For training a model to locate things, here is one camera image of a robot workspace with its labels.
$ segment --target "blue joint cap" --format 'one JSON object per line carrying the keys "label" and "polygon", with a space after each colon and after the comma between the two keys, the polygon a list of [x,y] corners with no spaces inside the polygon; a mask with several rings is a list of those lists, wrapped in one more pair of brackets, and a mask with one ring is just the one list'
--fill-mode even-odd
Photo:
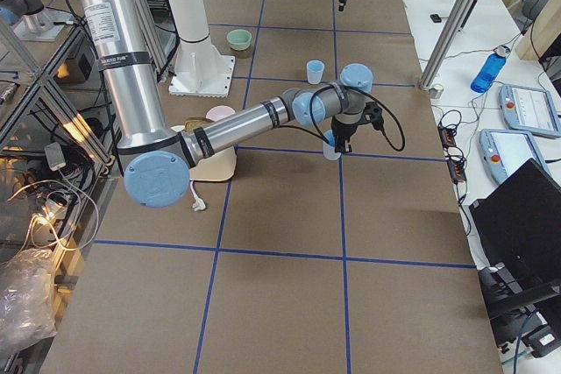
{"label": "blue joint cap", "polygon": [[14,25],[19,20],[18,15],[16,15],[12,11],[8,11],[5,8],[0,8],[0,18],[3,19],[8,25]]}
{"label": "blue joint cap", "polygon": [[124,171],[129,196],[149,208],[173,205],[187,192],[189,169],[171,152],[151,151],[137,156]]}
{"label": "blue joint cap", "polygon": [[[312,95],[311,92],[302,92],[292,101],[292,111],[295,113],[296,120],[302,126],[311,126],[313,124],[309,113],[309,104],[312,101]],[[318,97],[314,98],[312,113],[314,113],[314,120],[316,123],[325,120],[325,105]]]}
{"label": "blue joint cap", "polygon": [[358,88],[369,94],[372,91],[374,74],[361,63],[351,63],[344,67],[339,79],[347,87]]}

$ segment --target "green bowl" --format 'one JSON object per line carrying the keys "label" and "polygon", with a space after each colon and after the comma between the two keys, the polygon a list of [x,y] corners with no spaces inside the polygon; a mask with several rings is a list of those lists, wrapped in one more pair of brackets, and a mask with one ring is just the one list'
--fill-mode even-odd
{"label": "green bowl", "polygon": [[228,32],[226,40],[230,44],[232,50],[241,52],[249,47],[252,43],[252,34],[246,30],[233,30]]}

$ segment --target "blue grid line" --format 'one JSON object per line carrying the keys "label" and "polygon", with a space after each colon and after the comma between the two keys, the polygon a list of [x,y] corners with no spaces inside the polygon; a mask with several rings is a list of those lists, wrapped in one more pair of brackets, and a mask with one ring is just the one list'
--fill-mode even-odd
{"label": "blue grid line", "polygon": [[4,53],[4,56],[2,56],[2,58],[0,58],[0,63],[2,63],[2,60],[4,60],[8,54],[10,54],[10,52]]}
{"label": "blue grid line", "polygon": [[347,356],[347,374],[352,373],[351,317],[349,315],[349,279],[347,276],[347,239],[344,218],[344,174],[343,160],[339,160],[339,207],[341,211],[341,250],[343,252],[344,337]]}
{"label": "blue grid line", "polygon": [[242,145],[238,145],[238,149],[242,151],[311,153],[315,155],[323,155],[322,151],[306,151],[303,149],[281,149],[281,148],[265,148],[265,147],[262,148],[259,146],[242,146]]}
{"label": "blue grid line", "polygon": [[378,155],[375,153],[357,153],[351,152],[346,154],[348,157],[358,158],[380,158],[380,159],[405,159],[409,161],[428,161],[428,162],[446,162],[444,158],[425,158],[425,157],[403,157],[402,155]]}
{"label": "blue grid line", "polygon": [[252,62],[249,66],[249,79],[247,81],[247,85],[245,86],[245,94],[244,94],[244,101],[242,102],[242,109],[245,109],[247,105],[247,98],[249,97],[249,90],[252,85],[252,73],[253,73],[253,64],[255,63],[255,55],[257,53],[257,41],[259,40],[259,32],[261,27],[261,21],[263,20],[263,11],[265,10],[265,0],[261,0],[261,11],[259,11],[259,21],[257,23],[257,31],[255,32],[255,47],[253,48],[252,53]]}
{"label": "blue grid line", "polygon": [[106,245],[127,245],[135,247],[149,247],[154,249],[177,249],[177,250],[192,250],[192,251],[216,251],[214,247],[204,247],[199,245],[185,245],[185,244],[170,244],[170,243],[141,243],[138,241],[124,241],[124,240],[95,240],[96,244]]}
{"label": "blue grid line", "polygon": [[282,251],[260,251],[260,250],[244,250],[244,249],[220,249],[223,253],[233,254],[250,254],[253,256],[274,256],[277,258],[310,258],[314,260],[338,260],[343,261],[340,256],[326,256],[323,254],[306,254],[306,253],[290,253]]}
{"label": "blue grid line", "polygon": [[197,374],[199,363],[201,362],[202,343],[204,341],[204,333],[207,328],[207,320],[209,319],[210,300],[212,298],[212,289],[214,287],[214,278],[217,274],[218,256],[220,255],[220,244],[222,242],[222,234],[224,233],[224,225],[226,223],[226,214],[228,213],[228,205],[230,201],[231,180],[228,181],[226,196],[224,197],[224,207],[222,209],[222,218],[220,220],[220,228],[218,230],[217,249],[214,253],[212,261],[212,271],[210,272],[209,289],[207,291],[207,299],[204,303],[204,312],[202,313],[201,332],[199,333],[199,343],[196,347],[195,363],[193,365],[193,374]]}
{"label": "blue grid line", "polygon": [[[260,28],[264,30],[285,30],[285,31],[317,31],[317,32],[345,32],[357,34],[388,34],[388,35],[411,35],[411,32],[392,32],[392,31],[368,31],[368,30],[333,30],[327,28],[300,28],[297,26],[271,26],[271,25],[246,25],[246,24],[209,24],[209,26],[227,26],[232,28]],[[335,28],[335,17],[333,17],[333,28]]]}
{"label": "blue grid line", "polygon": [[[266,78],[262,76],[234,76],[234,79],[250,79],[252,81],[277,81],[277,82],[299,82],[308,83],[303,79],[283,79],[283,78]],[[386,87],[386,88],[414,88],[415,84],[408,83],[384,83],[384,82],[373,82],[374,87]]]}
{"label": "blue grid line", "polygon": [[335,79],[338,79],[338,64],[337,64],[337,13],[335,12],[335,0],[331,0],[331,13],[333,14],[333,58],[335,62]]}
{"label": "blue grid line", "polygon": [[339,32],[359,33],[359,34],[388,34],[388,35],[412,35],[411,32],[394,31],[367,31],[367,30],[337,30]]}
{"label": "blue grid line", "polygon": [[[238,149],[242,151],[258,151],[258,152],[288,152],[288,153],[311,153],[315,155],[322,155],[322,151],[310,151],[305,149],[284,149],[284,148],[269,148],[263,146],[243,146],[238,145]],[[346,153],[347,157],[357,158],[376,158],[376,159],[403,159],[407,161],[427,161],[427,162],[446,162],[444,158],[425,158],[425,157],[403,157],[401,155],[378,155],[375,153]]]}
{"label": "blue grid line", "polygon": [[349,262],[360,263],[377,263],[382,265],[401,265],[401,266],[424,266],[424,267],[440,267],[450,269],[477,269],[475,265],[464,265],[460,263],[436,263],[436,262],[419,262],[415,260],[393,260],[387,258],[346,258]]}
{"label": "blue grid line", "polygon": [[476,269],[475,265],[466,265],[460,263],[438,263],[438,262],[423,262],[416,260],[396,260],[386,258],[359,258],[353,256],[329,256],[324,254],[307,254],[307,253],[293,253],[282,251],[261,251],[261,250],[246,250],[246,249],[230,249],[222,247],[205,247],[199,245],[187,244],[170,244],[170,243],[142,243],[135,241],[121,241],[121,240],[95,240],[94,243],[102,245],[122,245],[124,247],[147,247],[154,249],[176,249],[176,250],[190,250],[190,251],[208,251],[215,253],[230,253],[230,254],[248,254],[253,256],[269,256],[278,258],[307,258],[311,260],[335,260],[358,263],[372,263],[377,265],[402,265],[402,266],[425,266],[425,267],[440,267],[451,269]]}

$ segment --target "power strip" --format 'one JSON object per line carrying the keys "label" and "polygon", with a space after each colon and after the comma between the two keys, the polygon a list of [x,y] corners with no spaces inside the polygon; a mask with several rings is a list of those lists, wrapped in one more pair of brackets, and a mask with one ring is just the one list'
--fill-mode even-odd
{"label": "power strip", "polygon": [[440,142],[443,148],[453,148],[456,146],[456,140],[454,140],[454,131],[446,127],[438,128],[438,136],[440,137]]}
{"label": "power strip", "polygon": [[448,166],[448,171],[450,173],[450,177],[452,179],[452,183],[465,183],[467,181],[467,177],[465,177],[465,171],[462,166],[458,164],[454,158],[449,157],[446,160],[446,165]]}

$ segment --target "blue water bottle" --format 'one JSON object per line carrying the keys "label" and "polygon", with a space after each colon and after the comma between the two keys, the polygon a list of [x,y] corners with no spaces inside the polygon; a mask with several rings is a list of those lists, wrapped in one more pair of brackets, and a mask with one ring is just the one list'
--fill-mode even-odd
{"label": "blue water bottle", "polygon": [[497,77],[502,67],[507,62],[510,49],[507,46],[498,46],[487,60],[478,75],[472,82],[472,90],[483,94],[491,88],[491,84]]}

